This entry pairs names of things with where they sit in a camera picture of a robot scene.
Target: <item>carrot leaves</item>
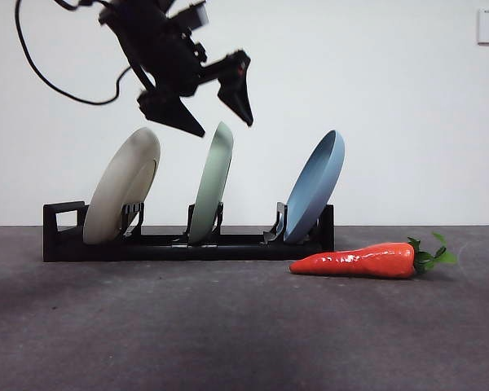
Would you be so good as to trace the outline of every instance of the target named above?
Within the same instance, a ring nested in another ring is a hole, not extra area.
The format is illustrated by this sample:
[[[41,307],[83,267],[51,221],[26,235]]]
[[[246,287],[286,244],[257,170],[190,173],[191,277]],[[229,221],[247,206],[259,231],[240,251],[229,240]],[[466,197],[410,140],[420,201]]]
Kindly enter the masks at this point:
[[[456,255],[447,251],[445,238],[436,232],[432,232],[432,234],[442,245],[434,255],[426,251],[421,251],[420,240],[408,237],[408,243],[413,247],[413,250],[415,250],[413,266],[415,266],[416,273],[419,275],[432,270],[437,263],[456,263]]]

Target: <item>white wall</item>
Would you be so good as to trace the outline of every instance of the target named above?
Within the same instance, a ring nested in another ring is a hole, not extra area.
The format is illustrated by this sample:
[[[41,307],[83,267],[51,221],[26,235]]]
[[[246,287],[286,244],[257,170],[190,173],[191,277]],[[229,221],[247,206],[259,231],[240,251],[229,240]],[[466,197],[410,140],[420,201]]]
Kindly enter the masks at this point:
[[[188,1],[178,0],[176,12]],[[225,224],[273,222],[312,149],[329,130],[346,141],[331,201],[341,225],[489,224],[489,47],[476,44],[489,0],[209,0],[194,32],[209,61],[243,47],[252,58],[252,129],[202,86],[187,106],[200,139],[145,121],[130,74],[114,104],[66,99],[31,71],[0,0],[0,225],[38,225],[42,205],[90,198],[112,154],[140,126],[161,141],[147,224],[186,222],[214,129],[235,150]],[[99,6],[67,12],[24,0],[24,33],[39,68],[89,99],[114,91],[126,60]]]

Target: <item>wire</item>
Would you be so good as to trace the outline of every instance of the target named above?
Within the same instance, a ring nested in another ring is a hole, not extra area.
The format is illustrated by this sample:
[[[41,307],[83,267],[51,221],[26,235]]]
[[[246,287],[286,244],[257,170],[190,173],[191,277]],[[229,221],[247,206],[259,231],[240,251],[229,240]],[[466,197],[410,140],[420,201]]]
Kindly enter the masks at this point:
[[[38,77],[40,77],[40,79],[42,79],[42,81],[44,83],[46,83],[54,91],[59,92],[60,94],[65,95],[68,98],[70,98],[72,100],[76,100],[76,101],[78,101],[80,103],[91,104],[91,105],[94,105],[94,106],[101,106],[101,105],[104,105],[104,104],[108,104],[108,103],[114,102],[118,98],[118,96],[120,96],[120,81],[127,74],[127,72],[129,72],[131,70],[131,67],[125,68],[123,70],[123,72],[120,73],[120,76],[118,76],[118,78],[116,79],[116,93],[115,93],[115,95],[112,98],[107,99],[107,100],[104,100],[104,101],[95,102],[95,101],[90,101],[90,100],[87,100],[87,99],[78,98],[77,96],[74,96],[74,95],[70,94],[69,92],[66,92],[64,90],[61,90],[60,88],[58,88],[57,86],[55,86],[54,84],[52,84],[49,80],[47,80],[42,75],[42,72],[40,72],[40,70],[34,64],[33,59],[31,58],[31,55],[29,54],[29,50],[27,49],[27,44],[25,43],[24,34],[22,34],[22,28],[21,28],[21,25],[20,25],[20,4],[21,4],[21,2],[22,2],[22,0],[16,0],[16,5],[15,5],[16,32],[18,33],[18,38],[20,39],[20,44],[22,45],[22,49],[24,50],[24,54],[25,54],[25,57],[27,58],[27,62],[29,63],[29,65],[31,66],[31,68],[33,69],[33,71],[38,75]],[[85,5],[90,5],[93,2],[99,2],[99,3],[103,4],[104,6],[106,4],[110,6],[109,3],[104,2],[102,0],[89,0],[89,1],[87,1],[87,0],[85,0],[85,1],[84,0],[80,0],[80,2],[78,2],[78,5],[77,6],[73,6],[71,4],[68,4],[67,2],[65,2],[63,0],[55,0],[55,2],[58,3],[60,6],[62,6],[63,8],[65,8],[66,10],[69,10],[69,11],[75,11],[78,7],[85,6]]]

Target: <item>toy carrot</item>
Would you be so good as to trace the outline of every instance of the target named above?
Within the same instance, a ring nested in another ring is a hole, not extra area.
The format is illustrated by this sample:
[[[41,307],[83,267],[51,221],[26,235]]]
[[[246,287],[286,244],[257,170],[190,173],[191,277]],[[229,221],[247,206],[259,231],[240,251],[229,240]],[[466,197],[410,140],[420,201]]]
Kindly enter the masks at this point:
[[[408,243],[382,243],[353,251],[319,253],[290,266],[296,275],[371,275],[406,279],[434,268],[437,263],[456,263],[456,256],[446,249],[446,240],[433,232],[442,247],[434,254],[420,250],[420,240]]]

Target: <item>gray carpet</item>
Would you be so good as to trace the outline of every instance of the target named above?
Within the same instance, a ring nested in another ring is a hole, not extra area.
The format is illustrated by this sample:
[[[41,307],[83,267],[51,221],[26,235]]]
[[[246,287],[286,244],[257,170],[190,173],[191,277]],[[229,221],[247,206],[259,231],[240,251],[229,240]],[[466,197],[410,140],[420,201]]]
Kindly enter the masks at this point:
[[[459,264],[410,280],[289,261],[42,263],[0,227],[0,391],[489,390],[489,226],[436,227]],[[431,227],[338,227],[337,249]]]

